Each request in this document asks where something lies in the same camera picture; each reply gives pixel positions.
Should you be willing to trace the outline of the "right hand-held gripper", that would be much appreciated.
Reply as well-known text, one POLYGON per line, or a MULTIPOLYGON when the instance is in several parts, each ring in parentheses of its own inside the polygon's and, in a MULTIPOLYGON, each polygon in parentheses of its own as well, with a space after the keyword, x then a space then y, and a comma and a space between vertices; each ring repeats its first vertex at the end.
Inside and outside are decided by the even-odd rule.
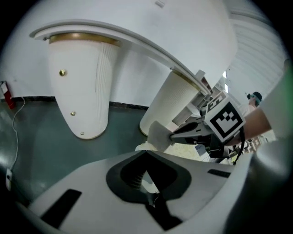
POLYGON ((170 139, 179 144, 204 145, 210 158, 227 158, 225 145, 243 130, 245 119, 226 91, 221 91, 206 107, 201 116, 174 131, 170 139))

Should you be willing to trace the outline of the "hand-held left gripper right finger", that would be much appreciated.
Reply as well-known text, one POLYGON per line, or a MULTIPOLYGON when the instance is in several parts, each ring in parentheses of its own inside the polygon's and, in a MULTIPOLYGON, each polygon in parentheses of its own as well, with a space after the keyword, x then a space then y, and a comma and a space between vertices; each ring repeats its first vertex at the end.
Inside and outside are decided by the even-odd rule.
POLYGON ((148 174, 157 187, 151 206, 163 216, 187 221, 210 202, 234 167, 146 151, 148 174))

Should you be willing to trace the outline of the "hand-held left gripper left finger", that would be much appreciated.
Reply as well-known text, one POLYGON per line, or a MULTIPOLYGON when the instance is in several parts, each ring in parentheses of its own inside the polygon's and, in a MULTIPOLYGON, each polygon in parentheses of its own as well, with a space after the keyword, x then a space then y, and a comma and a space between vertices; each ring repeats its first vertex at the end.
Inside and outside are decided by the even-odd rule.
POLYGON ((158 234, 160 226, 142 204, 118 198, 106 183, 115 164, 133 156, 126 153, 83 165, 55 183, 29 206, 41 217, 68 189, 81 192, 59 230, 69 234, 158 234))

